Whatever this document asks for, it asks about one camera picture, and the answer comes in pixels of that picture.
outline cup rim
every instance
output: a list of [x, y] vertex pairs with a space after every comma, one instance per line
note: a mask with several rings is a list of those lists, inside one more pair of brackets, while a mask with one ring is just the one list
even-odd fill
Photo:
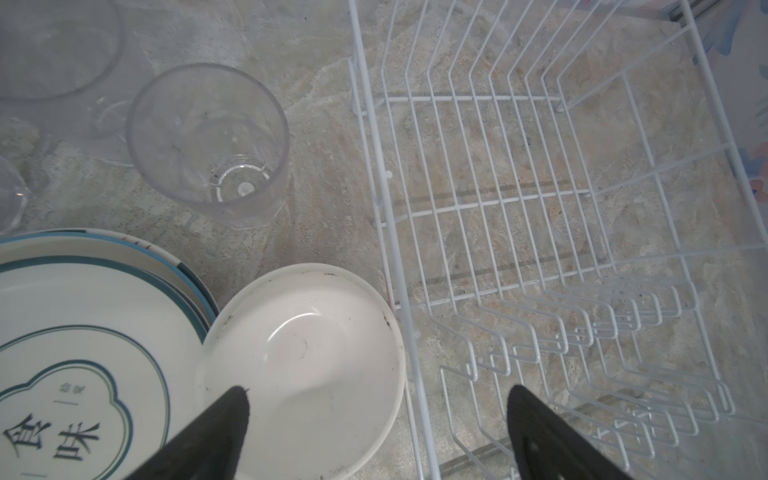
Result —
[[254, 85], [256, 85], [257, 88], [259, 88], [261, 91], [263, 91], [266, 96], [272, 101], [273, 105], [276, 107], [278, 113], [280, 114], [280, 123], [283, 124], [283, 129], [285, 130], [285, 135], [283, 139], [283, 152], [280, 155], [280, 160], [277, 165], [277, 169], [275, 170], [274, 174], [269, 178], [269, 180], [266, 181], [266, 185], [271, 185], [274, 182], [274, 179], [276, 177], [279, 177], [280, 173], [282, 173], [283, 169], [287, 168], [287, 159], [288, 159], [288, 148], [290, 145], [290, 130], [288, 128], [288, 119], [286, 118], [285, 111], [283, 111], [283, 107], [280, 106], [280, 103], [277, 101], [277, 98], [272, 94], [272, 92], [264, 86], [260, 81], [257, 79], [251, 77], [244, 71], [238, 70], [236, 68], [229, 67], [227, 65], [221, 65], [218, 63], [212, 63], [212, 62], [199, 62], [199, 63], [191, 63], [191, 64], [185, 64], [185, 65], [178, 65], [177, 67], [173, 67], [169, 70], [164, 71], [163, 73], [159, 74], [155, 78], [153, 78], [149, 83], [147, 83], [138, 94], [136, 94], [136, 97], [134, 98], [133, 103], [131, 104], [131, 109], [128, 112], [127, 121], [125, 123], [125, 143], [128, 146], [128, 154], [131, 157], [131, 161], [138, 170], [139, 174], [144, 178], [144, 181], [146, 181], [148, 184], [150, 184], [155, 190], [159, 191], [166, 197], [169, 197], [173, 200], [176, 200], [178, 202], [181, 202], [182, 204], [186, 204], [192, 207], [195, 206], [210, 206], [210, 205], [239, 205], [246, 203], [247, 201], [250, 201], [252, 198], [254, 198], [256, 195], [259, 194], [262, 190], [254, 191], [250, 194], [247, 194], [243, 197], [236, 198], [234, 200], [230, 200], [227, 202], [206, 202], [206, 201], [199, 201], [199, 200], [189, 200], [187, 198], [181, 198], [176, 194], [173, 194], [167, 190], [167, 188], [162, 187], [158, 182], [154, 181], [149, 175], [147, 175], [146, 171], [142, 167], [142, 164], [140, 161], [138, 161], [138, 154], [134, 148], [134, 136], [133, 136], [133, 123], [136, 118], [136, 110], [138, 109], [138, 105], [141, 103], [141, 101], [144, 99], [144, 96], [151, 90], [157, 83], [164, 80], [167, 76], [170, 76], [172, 74], [176, 74], [180, 71], [185, 70], [191, 70], [195, 68], [213, 68], [217, 70], [223, 70], [227, 71], [229, 73], [237, 74], [240, 77], [245, 78], [246, 80], [250, 81]]
[[64, 100], [69, 97], [77, 96], [84, 91], [90, 90], [91, 88], [99, 85], [101, 82], [107, 79], [112, 72], [115, 70], [115, 68], [118, 66], [118, 63], [120, 63], [120, 60], [123, 58], [123, 55], [125, 54], [125, 50], [127, 48], [127, 31], [125, 28], [125, 21], [123, 19], [123, 15], [120, 11], [120, 8], [118, 7], [118, 4], [115, 0], [104, 0], [104, 2], [108, 5], [109, 8], [112, 9], [115, 17], [115, 21], [117, 22], [117, 30], [118, 30], [118, 49], [115, 51], [112, 60], [107, 64], [107, 67], [98, 75], [93, 77], [91, 81], [89, 81], [87, 84], [82, 85], [81, 87], [77, 87], [74, 90], [66, 91], [61, 94], [51, 95], [48, 97], [41, 97], [41, 98], [20, 98], [20, 97], [4, 97], [2, 94], [0, 94], [0, 101], [8, 103], [8, 104], [39, 104], [39, 103], [45, 103], [49, 101], [59, 101]]

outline dish rack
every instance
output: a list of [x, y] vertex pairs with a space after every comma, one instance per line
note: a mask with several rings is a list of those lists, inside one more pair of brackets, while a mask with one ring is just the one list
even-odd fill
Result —
[[758, 472], [765, 363], [730, 352], [768, 234], [690, 6], [623, 5], [393, 0], [364, 35], [349, 0], [417, 478], [518, 478], [515, 383], [636, 478]]

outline stack of plates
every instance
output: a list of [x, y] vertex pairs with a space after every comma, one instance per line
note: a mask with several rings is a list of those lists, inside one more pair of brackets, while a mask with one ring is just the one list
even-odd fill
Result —
[[0, 240], [0, 464], [8, 478], [123, 478], [200, 411], [218, 308], [155, 245], [105, 230]]

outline white plate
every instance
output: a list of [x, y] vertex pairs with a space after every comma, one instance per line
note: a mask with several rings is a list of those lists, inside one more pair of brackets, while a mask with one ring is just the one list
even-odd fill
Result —
[[292, 265], [254, 280], [204, 343], [200, 406], [233, 385], [250, 420], [238, 478], [346, 478], [380, 447], [406, 380], [384, 299], [335, 266]]
[[0, 305], [4, 477], [123, 478], [200, 411], [205, 325], [151, 274], [86, 257], [6, 263]]
[[146, 270], [179, 289], [205, 315], [208, 325], [216, 319], [216, 304], [209, 300], [207, 290], [199, 279], [178, 259], [165, 250], [162, 252], [170, 258], [163, 257], [155, 245], [135, 237], [108, 230], [89, 230], [48, 230], [2, 239], [0, 263], [49, 255], [79, 255], [115, 260]]

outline transparent cup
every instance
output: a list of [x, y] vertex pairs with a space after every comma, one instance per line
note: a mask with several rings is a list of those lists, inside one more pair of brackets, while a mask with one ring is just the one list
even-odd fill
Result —
[[129, 164], [125, 121], [154, 76], [114, 0], [1, 0], [0, 107], [87, 154]]
[[242, 71], [192, 64], [157, 76], [127, 123], [134, 166], [163, 195], [236, 230], [272, 220], [288, 183], [288, 122]]
[[18, 226], [30, 194], [13, 164], [0, 157], [0, 235]]

